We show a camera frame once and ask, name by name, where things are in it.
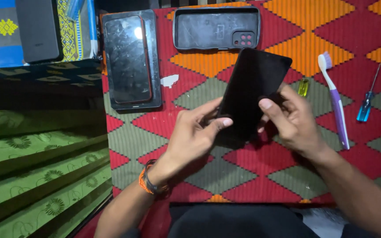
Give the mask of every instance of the toothbrush handle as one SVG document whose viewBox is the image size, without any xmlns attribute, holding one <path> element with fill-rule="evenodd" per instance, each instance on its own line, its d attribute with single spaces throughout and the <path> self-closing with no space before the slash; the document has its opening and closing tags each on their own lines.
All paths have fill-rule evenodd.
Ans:
<svg viewBox="0 0 381 238">
<path fill-rule="evenodd" d="M 330 90 L 330 97 L 333 105 L 334 116 L 336 118 L 339 140 L 342 142 L 345 149 L 349 149 L 349 141 L 345 125 L 345 115 L 343 114 L 343 106 L 342 101 L 340 100 L 339 92 L 336 89 Z"/>
</svg>

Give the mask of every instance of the phone with red frame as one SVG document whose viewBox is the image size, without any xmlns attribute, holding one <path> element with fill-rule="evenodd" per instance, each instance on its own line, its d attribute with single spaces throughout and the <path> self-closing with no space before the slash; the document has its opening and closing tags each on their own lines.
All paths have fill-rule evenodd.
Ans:
<svg viewBox="0 0 381 238">
<path fill-rule="evenodd" d="M 107 67 L 111 69 L 116 103 L 148 101 L 152 97 L 145 24 L 140 16 L 107 21 Z"/>
</svg>

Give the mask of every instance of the purple toothbrush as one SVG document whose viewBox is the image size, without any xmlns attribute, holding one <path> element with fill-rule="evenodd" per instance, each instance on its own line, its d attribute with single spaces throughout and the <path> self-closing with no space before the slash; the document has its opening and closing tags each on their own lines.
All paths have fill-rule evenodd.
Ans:
<svg viewBox="0 0 381 238">
<path fill-rule="evenodd" d="M 345 149 L 349 149 L 348 134 L 346 132 L 345 115 L 343 114 L 342 101 L 340 100 L 339 92 L 336 86 L 327 75 L 326 69 L 331 68 L 331 58 L 326 51 L 318 56 L 318 65 L 323 73 L 325 81 L 329 85 L 331 102 L 333 105 L 334 116 L 336 118 L 337 131 L 339 133 L 339 140 Z"/>
</svg>

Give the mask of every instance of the phone screen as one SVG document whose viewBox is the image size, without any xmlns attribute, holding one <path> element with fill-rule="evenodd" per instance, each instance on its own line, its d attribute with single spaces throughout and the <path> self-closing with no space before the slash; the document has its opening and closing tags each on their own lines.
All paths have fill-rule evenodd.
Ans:
<svg viewBox="0 0 381 238">
<path fill-rule="evenodd" d="M 143 20 L 140 16 L 113 19 L 105 23 L 109 59 L 117 103 L 151 99 L 151 82 L 146 55 Z"/>
<path fill-rule="evenodd" d="M 240 141 L 257 134 L 263 115 L 258 102 L 277 92 L 291 64 L 289 57 L 249 48 L 241 50 L 217 115 L 233 120 L 223 134 Z"/>
</svg>

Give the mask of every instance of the patterned rug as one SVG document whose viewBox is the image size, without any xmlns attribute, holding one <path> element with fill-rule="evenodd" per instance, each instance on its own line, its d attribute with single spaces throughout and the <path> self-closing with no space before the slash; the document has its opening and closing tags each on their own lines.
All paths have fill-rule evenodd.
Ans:
<svg viewBox="0 0 381 238">
<path fill-rule="evenodd" d="M 288 56 L 292 68 L 285 82 L 297 88 L 307 78 L 307 99 L 328 144 L 381 186 L 381 68 L 370 117 L 356 121 L 365 92 L 381 63 L 381 0 L 268 0 L 212 6 L 254 5 L 262 15 L 258 49 Z M 178 74 L 172 88 L 162 88 L 163 106 L 147 113 L 111 110 L 103 76 L 108 138 L 115 194 L 137 178 L 143 164 L 167 148 L 177 113 L 222 96 L 237 52 L 178 52 L 173 46 L 174 8 L 155 10 L 160 75 Z M 341 93 L 351 149 L 342 150 L 329 90 L 317 56 L 330 53 L 329 75 Z M 260 135 L 243 149 L 216 147 L 208 163 L 172 192 L 172 202 L 331 203 L 327 187 L 299 165 L 277 136 Z"/>
</svg>

